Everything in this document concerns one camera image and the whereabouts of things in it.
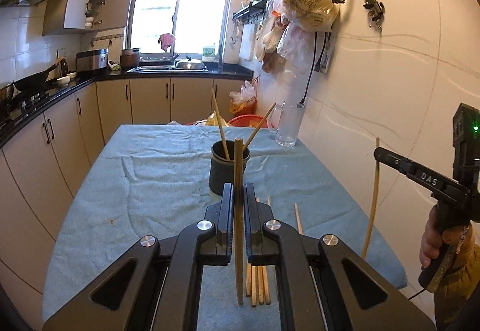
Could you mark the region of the right hand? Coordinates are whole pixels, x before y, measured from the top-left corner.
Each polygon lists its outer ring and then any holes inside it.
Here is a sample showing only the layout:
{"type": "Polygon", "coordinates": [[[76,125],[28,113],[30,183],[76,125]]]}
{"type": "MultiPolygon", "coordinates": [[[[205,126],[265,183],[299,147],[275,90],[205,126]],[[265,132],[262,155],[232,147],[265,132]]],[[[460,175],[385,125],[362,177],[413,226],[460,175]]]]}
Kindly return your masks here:
{"type": "MultiPolygon", "coordinates": [[[[443,244],[447,244],[448,246],[458,245],[461,239],[460,237],[464,232],[463,226],[456,226],[446,229],[441,233],[436,229],[437,219],[437,208],[432,207],[425,224],[425,232],[421,238],[419,260],[422,269],[429,267],[431,262],[439,257],[440,248],[443,244]]],[[[465,234],[460,252],[451,266],[452,271],[463,268],[467,264],[474,247],[475,236],[473,228],[470,225],[467,234],[465,234]]]]}

